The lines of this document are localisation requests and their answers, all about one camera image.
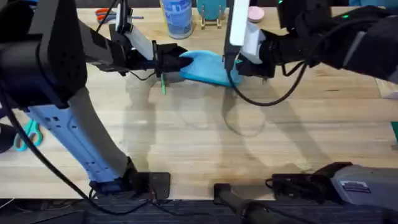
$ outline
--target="plastic bottle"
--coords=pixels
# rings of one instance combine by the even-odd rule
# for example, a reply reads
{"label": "plastic bottle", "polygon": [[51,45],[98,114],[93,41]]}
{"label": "plastic bottle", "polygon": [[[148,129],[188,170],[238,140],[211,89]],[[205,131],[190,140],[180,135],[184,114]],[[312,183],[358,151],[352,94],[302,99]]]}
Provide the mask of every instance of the plastic bottle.
{"label": "plastic bottle", "polygon": [[192,33],[192,0],[160,0],[169,36],[184,39]]}

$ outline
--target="blue towel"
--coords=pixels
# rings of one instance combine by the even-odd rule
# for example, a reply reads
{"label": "blue towel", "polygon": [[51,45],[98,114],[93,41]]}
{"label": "blue towel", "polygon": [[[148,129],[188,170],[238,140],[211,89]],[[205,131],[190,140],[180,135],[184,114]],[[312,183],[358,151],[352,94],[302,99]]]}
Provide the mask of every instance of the blue towel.
{"label": "blue towel", "polygon": [[398,0],[349,0],[350,6],[386,6],[398,7]]}
{"label": "blue towel", "polygon": [[[180,57],[193,58],[193,62],[181,68],[180,76],[189,80],[212,83],[223,86],[231,86],[222,56],[208,50],[191,50],[181,54]],[[238,74],[235,66],[231,76],[236,85],[241,83],[242,76]]]}

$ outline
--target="label sticker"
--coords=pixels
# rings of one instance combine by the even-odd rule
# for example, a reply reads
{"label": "label sticker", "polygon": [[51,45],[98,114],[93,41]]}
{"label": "label sticker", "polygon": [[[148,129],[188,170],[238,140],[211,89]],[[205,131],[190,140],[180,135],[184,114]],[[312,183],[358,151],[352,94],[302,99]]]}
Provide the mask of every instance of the label sticker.
{"label": "label sticker", "polygon": [[359,192],[359,193],[367,193],[371,194],[371,189],[365,182],[360,181],[351,181],[351,180],[341,180],[341,186],[344,190],[349,192]]}

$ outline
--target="wooden table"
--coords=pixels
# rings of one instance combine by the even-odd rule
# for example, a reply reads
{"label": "wooden table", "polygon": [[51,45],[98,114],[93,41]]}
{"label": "wooden table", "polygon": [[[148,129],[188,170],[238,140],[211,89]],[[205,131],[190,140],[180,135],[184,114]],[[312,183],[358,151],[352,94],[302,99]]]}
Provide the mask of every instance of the wooden table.
{"label": "wooden table", "polygon": [[[276,9],[265,12],[259,25],[282,34]],[[98,25],[94,9],[78,13],[89,26]],[[134,14],[145,19],[134,25],[160,43],[222,54],[225,26],[201,30],[197,10],[193,13],[195,30],[185,40],[167,35],[160,9],[135,9]],[[109,37],[106,26],[101,33]],[[383,100],[371,77],[319,65],[306,72],[287,101],[258,108],[223,87],[185,81],[171,84],[164,96],[156,79],[140,82],[93,66],[88,72],[91,99],[113,140],[138,170],[171,173],[170,198],[211,198],[218,182],[233,184],[243,197],[271,198],[264,179],[273,173],[313,172],[333,161],[398,167],[390,124],[398,121],[398,102]],[[252,99],[269,101],[284,94],[294,78],[283,77],[278,68],[276,77],[265,84],[245,77],[240,89]],[[27,121],[22,113],[18,117]],[[40,150],[88,192],[86,172],[49,132],[42,132]],[[0,155],[0,197],[78,196],[30,151],[10,150]]]}

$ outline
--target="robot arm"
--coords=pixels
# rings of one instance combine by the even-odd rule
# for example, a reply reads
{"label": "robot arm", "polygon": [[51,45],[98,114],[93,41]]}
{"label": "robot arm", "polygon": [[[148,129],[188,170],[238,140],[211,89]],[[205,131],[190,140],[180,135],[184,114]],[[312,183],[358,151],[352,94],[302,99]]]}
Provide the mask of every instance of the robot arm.
{"label": "robot arm", "polygon": [[[143,36],[137,42],[140,32],[126,18],[131,14],[119,13],[109,40],[78,20],[74,0],[32,4],[0,2],[0,21],[13,21],[2,23],[9,32],[0,37],[0,83],[8,106],[47,128],[83,166],[96,192],[141,194],[152,186],[158,198],[167,198],[170,174],[138,172],[96,115],[85,87],[86,62],[122,75],[153,68],[159,77],[189,64],[190,58],[178,57],[186,50]],[[122,0],[119,12],[131,10],[126,7]]]}
{"label": "robot arm", "polygon": [[[237,11],[245,10],[243,1],[235,3],[239,4]],[[231,33],[240,29],[245,35],[241,41],[227,35],[227,70],[231,69],[231,58],[239,54],[243,63],[237,69],[247,76],[272,78],[276,65],[305,61],[310,67],[325,63],[398,83],[398,17],[387,10],[368,6],[332,17],[327,1],[285,0],[278,5],[278,12],[287,35],[260,30],[249,22],[245,26],[234,24],[232,18]],[[325,38],[337,28],[341,29]],[[319,41],[323,43],[312,51]]]}

